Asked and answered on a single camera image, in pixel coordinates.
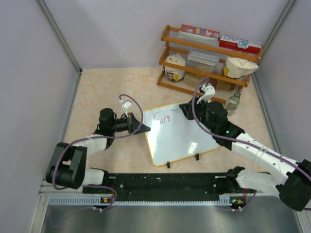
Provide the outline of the yellow framed whiteboard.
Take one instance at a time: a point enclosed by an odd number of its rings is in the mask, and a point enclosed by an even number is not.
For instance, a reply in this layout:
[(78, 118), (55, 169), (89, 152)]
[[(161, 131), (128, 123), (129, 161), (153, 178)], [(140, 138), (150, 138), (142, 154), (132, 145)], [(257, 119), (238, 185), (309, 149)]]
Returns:
[(143, 124), (150, 156), (155, 166), (166, 165), (197, 154), (216, 150), (219, 145), (195, 122), (187, 120), (182, 111), (172, 108), (188, 100), (162, 105), (143, 112)]

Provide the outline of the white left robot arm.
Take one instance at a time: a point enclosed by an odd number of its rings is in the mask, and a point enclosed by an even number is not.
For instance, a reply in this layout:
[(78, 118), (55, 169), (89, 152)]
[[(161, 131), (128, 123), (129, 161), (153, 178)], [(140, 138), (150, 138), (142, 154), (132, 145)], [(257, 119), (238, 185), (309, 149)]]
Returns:
[(109, 148), (115, 133), (127, 131), (133, 135), (150, 130), (133, 113), (122, 114), (121, 118), (117, 118), (112, 109), (104, 108), (100, 111), (99, 124), (91, 136), (73, 144), (60, 142), (56, 145), (46, 172), (46, 182), (57, 188), (72, 189), (93, 185), (99, 192), (106, 192), (110, 188), (110, 180), (104, 177), (103, 170), (86, 168), (86, 159)]

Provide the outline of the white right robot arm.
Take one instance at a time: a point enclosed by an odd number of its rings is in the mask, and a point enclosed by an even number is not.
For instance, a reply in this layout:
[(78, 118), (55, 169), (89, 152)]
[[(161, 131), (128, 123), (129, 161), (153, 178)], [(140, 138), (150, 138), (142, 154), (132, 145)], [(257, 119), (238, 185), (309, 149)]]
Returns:
[(230, 191), (253, 189), (278, 197), (295, 211), (307, 210), (311, 201), (310, 161), (298, 162), (259, 143), (228, 120), (227, 110), (220, 102), (194, 98), (178, 108), (186, 119), (195, 120), (218, 145), (245, 156), (266, 170), (266, 173), (252, 172), (244, 167), (229, 170), (226, 184)]

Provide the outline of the brown block right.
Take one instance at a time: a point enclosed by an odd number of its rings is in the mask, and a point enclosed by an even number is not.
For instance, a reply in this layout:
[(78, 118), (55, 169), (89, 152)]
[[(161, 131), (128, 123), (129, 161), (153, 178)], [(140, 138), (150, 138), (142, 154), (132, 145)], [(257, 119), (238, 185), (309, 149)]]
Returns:
[(217, 80), (214, 78), (210, 78), (209, 82), (211, 85), (218, 90), (231, 90), (231, 83), (222, 81), (222, 80)]

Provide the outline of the clear glass bottle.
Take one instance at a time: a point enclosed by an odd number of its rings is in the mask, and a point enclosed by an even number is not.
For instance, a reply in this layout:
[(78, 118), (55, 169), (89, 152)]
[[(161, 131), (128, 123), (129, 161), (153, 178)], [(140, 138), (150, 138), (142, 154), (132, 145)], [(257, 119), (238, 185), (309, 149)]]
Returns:
[(240, 104), (240, 94), (235, 93), (233, 96), (229, 97), (225, 102), (224, 108), (227, 110), (229, 116), (233, 115)]

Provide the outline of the clear plastic box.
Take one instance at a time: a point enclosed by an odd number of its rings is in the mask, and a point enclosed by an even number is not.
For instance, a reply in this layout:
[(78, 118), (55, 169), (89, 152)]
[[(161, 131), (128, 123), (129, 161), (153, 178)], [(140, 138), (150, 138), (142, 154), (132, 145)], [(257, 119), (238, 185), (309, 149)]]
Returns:
[(187, 65), (194, 69), (212, 73), (218, 71), (219, 61), (219, 56), (191, 50), (188, 54)]

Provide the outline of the orange wooden shelf rack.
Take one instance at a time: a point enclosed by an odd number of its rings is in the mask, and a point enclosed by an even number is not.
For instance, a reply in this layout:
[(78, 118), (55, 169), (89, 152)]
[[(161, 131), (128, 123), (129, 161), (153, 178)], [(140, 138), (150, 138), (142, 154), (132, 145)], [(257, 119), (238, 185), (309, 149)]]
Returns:
[(221, 103), (227, 99), (226, 92), (242, 93), (248, 87), (262, 58), (260, 42), (188, 25), (167, 25), (161, 40), (165, 47), (157, 85), (192, 94), (198, 81), (207, 76), (218, 90), (214, 100)]

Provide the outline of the red foil wrap box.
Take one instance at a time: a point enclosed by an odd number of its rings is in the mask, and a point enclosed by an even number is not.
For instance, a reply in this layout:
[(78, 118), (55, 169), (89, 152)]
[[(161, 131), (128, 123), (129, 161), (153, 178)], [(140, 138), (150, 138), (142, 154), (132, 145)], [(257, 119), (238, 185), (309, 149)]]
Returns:
[(178, 37), (216, 46), (220, 32), (183, 24), (179, 29)]

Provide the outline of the red white wrap box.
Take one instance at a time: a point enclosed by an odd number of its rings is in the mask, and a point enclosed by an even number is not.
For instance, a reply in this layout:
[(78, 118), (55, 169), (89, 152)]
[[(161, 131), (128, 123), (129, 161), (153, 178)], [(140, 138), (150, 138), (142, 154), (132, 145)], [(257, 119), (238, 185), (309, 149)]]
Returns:
[(219, 41), (219, 47), (258, 55), (262, 44), (240, 37), (222, 35)]

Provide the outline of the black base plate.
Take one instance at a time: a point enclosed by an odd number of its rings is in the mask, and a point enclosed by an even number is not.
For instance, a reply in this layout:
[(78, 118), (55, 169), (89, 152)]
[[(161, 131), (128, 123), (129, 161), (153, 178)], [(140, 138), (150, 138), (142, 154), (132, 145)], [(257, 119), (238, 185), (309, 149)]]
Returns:
[(222, 194), (245, 195), (225, 173), (109, 173), (102, 183), (117, 192), (118, 201), (218, 200)]

